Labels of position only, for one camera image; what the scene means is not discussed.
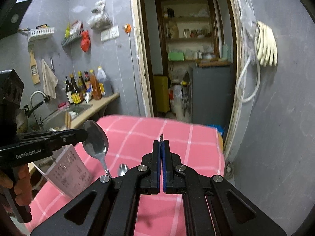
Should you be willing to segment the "person left hand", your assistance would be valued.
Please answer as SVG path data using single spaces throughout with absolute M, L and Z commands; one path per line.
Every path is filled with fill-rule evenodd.
M 19 206 L 27 206 L 32 201 L 31 175 L 27 164 L 18 167 L 18 177 L 19 179 L 14 183 L 1 171 L 1 186 L 14 189 L 16 203 Z

